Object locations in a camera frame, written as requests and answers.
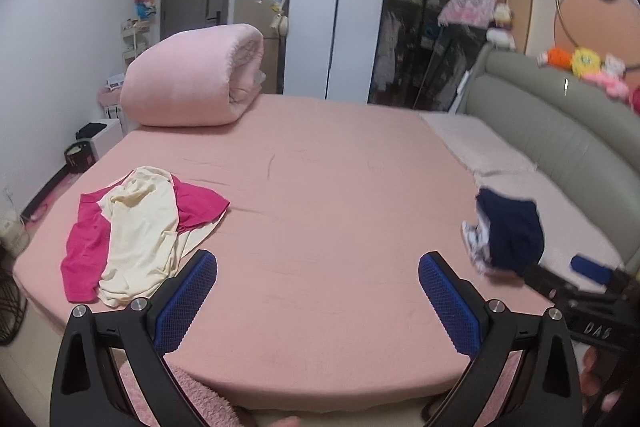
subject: dark blue clothing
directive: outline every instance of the dark blue clothing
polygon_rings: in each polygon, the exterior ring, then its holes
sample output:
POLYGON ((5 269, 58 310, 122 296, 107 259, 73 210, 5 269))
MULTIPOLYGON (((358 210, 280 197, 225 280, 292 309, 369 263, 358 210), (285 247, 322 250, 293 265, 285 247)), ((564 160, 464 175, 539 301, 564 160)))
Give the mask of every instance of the dark blue clothing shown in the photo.
POLYGON ((489 188, 481 188, 476 203, 490 223, 492 266, 522 276, 527 266, 540 261, 545 236, 534 201, 511 200, 489 188))

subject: pink clothing on wardrobe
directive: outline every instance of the pink clothing on wardrobe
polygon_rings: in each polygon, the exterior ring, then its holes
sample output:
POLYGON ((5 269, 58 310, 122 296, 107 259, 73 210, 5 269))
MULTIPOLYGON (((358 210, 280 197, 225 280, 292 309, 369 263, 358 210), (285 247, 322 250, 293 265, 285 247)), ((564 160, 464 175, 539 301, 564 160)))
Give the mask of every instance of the pink clothing on wardrobe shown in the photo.
MULTIPOLYGON (((111 234, 111 223, 102 215, 98 201, 125 179, 80 196, 78 220, 66 240, 66 256, 60 264, 69 302, 92 302, 96 298, 96 288, 109 256, 111 234)), ((173 175, 172 179, 178 208, 178 234, 212 223, 229 206, 229 202, 213 190, 182 183, 173 175)))

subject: pink plush toy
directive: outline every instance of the pink plush toy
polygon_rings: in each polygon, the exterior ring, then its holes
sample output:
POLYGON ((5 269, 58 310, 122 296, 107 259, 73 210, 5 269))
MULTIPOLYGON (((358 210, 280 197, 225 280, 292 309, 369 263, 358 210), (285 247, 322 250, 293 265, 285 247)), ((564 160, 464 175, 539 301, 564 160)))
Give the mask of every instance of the pink plush toy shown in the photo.
POLYGON ((600 71, 598 73, 585 74, 582 79, 590 84, 603 87, 611 98, 619 98, 626 103, 629 102, 629 86, 626 85, 624 80, 620 80, 616 76, 600 71))

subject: pink mattress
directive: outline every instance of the pink mattress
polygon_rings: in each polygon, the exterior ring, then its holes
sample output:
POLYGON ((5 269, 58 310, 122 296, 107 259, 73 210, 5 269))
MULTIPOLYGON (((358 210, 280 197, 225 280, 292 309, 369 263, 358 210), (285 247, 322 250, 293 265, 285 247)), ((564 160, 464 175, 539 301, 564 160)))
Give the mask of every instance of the pink mattress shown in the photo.
POLYGON ((60 328, 79 195, 142 165, 231 201, 203 244, 218 281, 167 358, 238 405, 354 410, 449 388, 468 358, 418 284, 426 251, 485 298, 547 307, 473 270, 460 224, 474 219, 476 186, 417 113, 261 95, 229 126, 133 131, 55 203, 15 276, 60 328))

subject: person's finger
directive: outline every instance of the person's finger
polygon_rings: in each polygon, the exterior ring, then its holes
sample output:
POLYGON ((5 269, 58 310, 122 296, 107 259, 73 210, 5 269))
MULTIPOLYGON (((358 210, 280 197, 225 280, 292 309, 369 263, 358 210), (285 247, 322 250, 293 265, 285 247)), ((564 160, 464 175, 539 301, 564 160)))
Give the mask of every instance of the person's finger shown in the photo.
POLYGON ((300 418, 297 416, 289 416, 284 420, 272 423, 270 427, 300 427, 300 418))
POLYGON ((622 391, 614 391, 613 393, 607 394, 602 401, 602 406, 600 407, 603 412, 609 412, 613 409, 613 406, 616 404, 618 399, 620 398, 620 394, 622 391))
POLYGON ((602 383, 598 377, 594 377, 591 373, 580 375, 580 391, 586 396, 596 396, 601 387, 602 383))
POLYGON ((598 362, 598 352, 595 347, 590 346, 584 352, 584 356, 582 357, 582 365, 584 366, 585 371, 591 371, 598 362))

